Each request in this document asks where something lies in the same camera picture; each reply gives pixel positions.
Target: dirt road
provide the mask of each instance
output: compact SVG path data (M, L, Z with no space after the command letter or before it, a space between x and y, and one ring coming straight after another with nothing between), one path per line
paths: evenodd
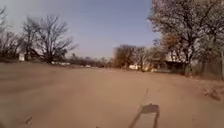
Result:
M224 107L198 84L175 75L0 64L0 128L223 128Z

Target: bare tree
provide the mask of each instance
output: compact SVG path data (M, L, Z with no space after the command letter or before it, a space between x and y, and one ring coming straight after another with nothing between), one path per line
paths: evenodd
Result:
M23 23L23 35L21 37L21 51L25 53L26 60L29 60L34 55L37 55L35 50L37 42L37 32L40 29L38 19L27 17L26 21Z
M140 70L143 71L144 64L149 60L149 51L145 47L136 47L135 49L135 62L140 66Z
M0 9L0 33L5 31L5 29L8 27L6 24L6 14L5 14L6 8Z
M135 46L121 45L115 49L115 65L116 67L128 67L133 63Z
M0 58L11 59L18 56L20 42L18 37L12 32L3 32L0 34Z
M156 31L163 35L174 33L178 36L180 40L177 45L183 53L187 68L197 54L198 40L214 30L210 28L223 26L223 9L219 7L222 3L223 0L154 0L149 19ZM213 12L220 16L218 20L214 20Z
M68 31L66 23L59 22L58 16L47 15L46 18L40 18L38 22L33 23L34 32L37 33L36 48L41 51L47 63L64 59L65 54L75 48L71 46L72 38L65 37Z

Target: tree trunk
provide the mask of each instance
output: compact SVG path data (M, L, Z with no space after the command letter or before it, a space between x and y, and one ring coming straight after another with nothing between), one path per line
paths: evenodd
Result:
M204 71L205 71L205 64L206 64L205 60L203 60L201 64L202 65L201 65L201 70L200 70L200 76L203 76Z
M221 72L221 77L222 77L222 80L224 80L224 55L223 55L223 51L221 51L221 61L222 61L222 72Z

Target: blue sky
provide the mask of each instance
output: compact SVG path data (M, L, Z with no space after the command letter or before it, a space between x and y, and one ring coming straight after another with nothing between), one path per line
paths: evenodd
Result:
M79 56L111 57L120 44L149 47L159 38L147 21L151 0L0 0L9 23L21 32L27 16L59 14L68 23Z

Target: ground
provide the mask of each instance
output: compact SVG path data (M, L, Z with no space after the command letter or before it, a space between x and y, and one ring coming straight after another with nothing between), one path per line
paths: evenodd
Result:
M0 64L0 128L223 128L223 104L202 95L206 83L115 69ZM141 111L150 103L156 109Z

